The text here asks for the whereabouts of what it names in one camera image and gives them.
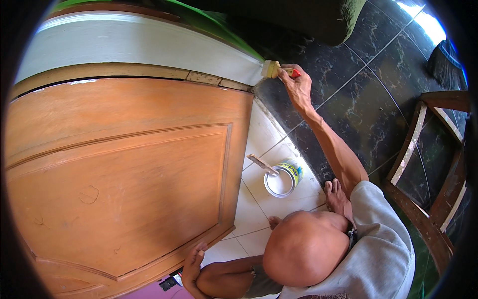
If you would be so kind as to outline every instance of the paintbrush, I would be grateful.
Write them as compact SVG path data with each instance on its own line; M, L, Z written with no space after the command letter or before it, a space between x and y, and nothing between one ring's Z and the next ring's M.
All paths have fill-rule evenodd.
M262 68L262 71L261 71L261 76L266 78L275 78L277 77L279 68L281 68L279 61L266 60L266 62L264 63L264 67ZM295 68L282 68L282 69L286 71L287 74L289 74L289 76L292 78L299 77L301 75L300 72L296 70Z

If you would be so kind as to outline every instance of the broom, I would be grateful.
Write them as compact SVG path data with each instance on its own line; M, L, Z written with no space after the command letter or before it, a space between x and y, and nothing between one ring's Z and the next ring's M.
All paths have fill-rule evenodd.
M468 89L463 68L457 58L455 48L447 39L435 47L426 64L428 73L447 90Z

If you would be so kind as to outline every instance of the wooden chair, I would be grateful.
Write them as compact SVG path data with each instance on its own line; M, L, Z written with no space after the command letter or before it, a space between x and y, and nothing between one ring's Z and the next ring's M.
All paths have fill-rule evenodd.
M453 218L465 193L465 155L463 136L449 119L443 108L470 112L467 91L438 91L422 93L415 108L405 142L398 154L386 181L384 189L400 206L403 212L418 229L435 262L438 274L442 275L453 256L453 245L445 234L445 229ZM396 187L400 176L407 167L422 131L427 107L445 124L459 144L453 161L435 202L427 214L400 189Z

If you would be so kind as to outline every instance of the man's hand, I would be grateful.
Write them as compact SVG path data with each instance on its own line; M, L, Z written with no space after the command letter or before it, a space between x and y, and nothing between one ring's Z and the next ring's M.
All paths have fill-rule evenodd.
M184 287L190 289L197 289L196 280L201 272L201 262L204 259L204 251L207 249L207 244L202 242L196 245L188 253L184 260L183 276L181 277Z
M291 78L283 69L278 70L277 76L284 83L294 107L301 113L310 109L314 110L310 102L312 80L309 75L298 65L282 65L281 67L295 68L301 73L299 77Z

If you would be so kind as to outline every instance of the man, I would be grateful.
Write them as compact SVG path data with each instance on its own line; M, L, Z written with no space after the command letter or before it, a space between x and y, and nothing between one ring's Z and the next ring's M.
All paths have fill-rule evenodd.
M264 255L212 263L202 270L207 246L198 244L185 260L185 288L196 299L279 292L281 299L407 297L415 270L410 235L382 191L369 182L357 156L316 113L310 77L298 65L283 67L302 74L292 79L281 70L279 78L337 176L324 188L332 212L271 217Z

